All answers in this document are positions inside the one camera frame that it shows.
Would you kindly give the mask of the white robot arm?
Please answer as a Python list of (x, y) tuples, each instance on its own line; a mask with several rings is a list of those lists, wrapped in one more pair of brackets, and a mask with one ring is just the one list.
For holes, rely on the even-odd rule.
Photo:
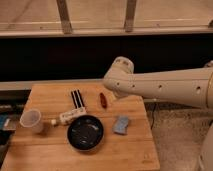
[(103, 78), (116, 97), (130, 94), (213, 109), (213, 67), (134, 74), (134, 64), (119, 56)]

